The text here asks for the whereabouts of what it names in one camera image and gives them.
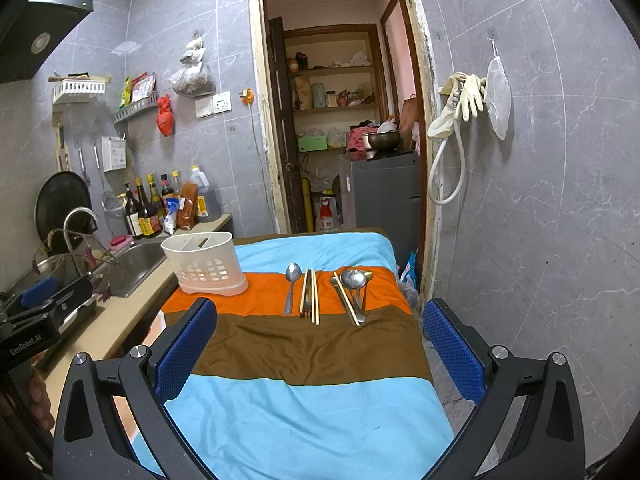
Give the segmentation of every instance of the faucet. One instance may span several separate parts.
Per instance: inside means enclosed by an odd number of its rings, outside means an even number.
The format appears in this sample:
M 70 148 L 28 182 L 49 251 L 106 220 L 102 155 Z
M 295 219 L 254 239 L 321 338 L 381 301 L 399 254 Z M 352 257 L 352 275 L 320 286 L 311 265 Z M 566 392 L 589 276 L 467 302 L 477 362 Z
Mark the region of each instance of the faucet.
M 98 216 L 93 211 L 91 211 L 88 207 L 76 207 L 75 209 L 72 209 L 71 211 L 69 211 L 69 214 L 65 218 L 65 223 L 62 225 L 62 234 L 65 237 L 66 248 L 68 249 L 69 254 L 71 254 L 71 261 L 74 264 L 74 267 L 76 268 L 76 272 L 78 273 L 78 276 L 82 278 L 82 272 L 80 271 L 78 262 L 76 262 L 76 259 L 74 258 L 74 248 L 71 245 L 71 240 L 69 239 L 69 232 L 67 230 L 71 217 L 76 213 L 87 213 L 89 216 L 91 216 L 95 220 L 96 224 L 98 223 Z

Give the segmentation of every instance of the red bottle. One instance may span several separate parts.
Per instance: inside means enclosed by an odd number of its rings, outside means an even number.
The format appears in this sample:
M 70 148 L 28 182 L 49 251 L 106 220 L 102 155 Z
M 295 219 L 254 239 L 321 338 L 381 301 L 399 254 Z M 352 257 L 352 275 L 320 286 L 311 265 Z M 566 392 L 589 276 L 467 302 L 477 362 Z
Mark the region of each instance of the red bottle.
M 331 208 L 329 208 L 329 199 L 321 198 L 320 199 L 320 227 L 319 231 L 321 233 L 328 233 L 329 231 L 334 230 L 334 215 L 331 213 Z

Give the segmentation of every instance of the blue stripe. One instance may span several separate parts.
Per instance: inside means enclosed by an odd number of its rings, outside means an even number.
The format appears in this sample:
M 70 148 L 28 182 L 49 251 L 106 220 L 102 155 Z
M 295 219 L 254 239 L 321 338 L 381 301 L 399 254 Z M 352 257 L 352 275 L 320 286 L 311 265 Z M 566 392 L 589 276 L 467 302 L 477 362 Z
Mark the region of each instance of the blue stripe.
M 282 272 L 291 262 L 304 270 L 378 266 L 396 272 L 391 242 L 377 233 L 333 233 L 274 238 L 236 246 L 243 272 Z
M 166 408 L 220 480 L 417 480 L 453 439 L 418 378 L 289 386 L 190 375 Z M 140 435 L 133 447 L 161 473 Z

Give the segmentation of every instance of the blue gripper pad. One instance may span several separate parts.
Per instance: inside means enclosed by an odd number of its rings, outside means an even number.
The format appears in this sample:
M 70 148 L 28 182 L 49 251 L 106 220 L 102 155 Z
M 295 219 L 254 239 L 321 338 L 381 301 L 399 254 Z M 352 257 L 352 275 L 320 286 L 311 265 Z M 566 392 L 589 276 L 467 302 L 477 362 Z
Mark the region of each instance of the blue gripper pad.
M 217 321 L 215 304 L 211 300 L 205 301 L 159 362 L 155 393 L 161 404 L 175 399 L 180 394 L 216 329 Z
M 53 276 L 47 276 L 44 280 L 36 283 L 20 296 L 20 306 L 22 308 L 33 308 L 43 304 L 58 291 L 58 280 Z
M 480 404 L 486 393 L 484 373 L 471 348 L 435 301 L 430 300 L 424 306 L 422 322 L 460 395 Z

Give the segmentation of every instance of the kitchen sink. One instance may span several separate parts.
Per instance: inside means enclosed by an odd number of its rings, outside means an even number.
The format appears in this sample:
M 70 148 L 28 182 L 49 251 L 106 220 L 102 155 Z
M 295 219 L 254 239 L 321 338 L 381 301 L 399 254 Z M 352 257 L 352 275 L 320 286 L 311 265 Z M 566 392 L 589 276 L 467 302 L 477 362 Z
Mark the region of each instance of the kitchen sink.
M 115 263 L 100 267 L 94 275 L 103 275 L 103 283 L 111 284 L 111 293 L 114 296 L 128 298 L 166 259 L 161 243 L 162 238 L 135 241 L 114 254 Z

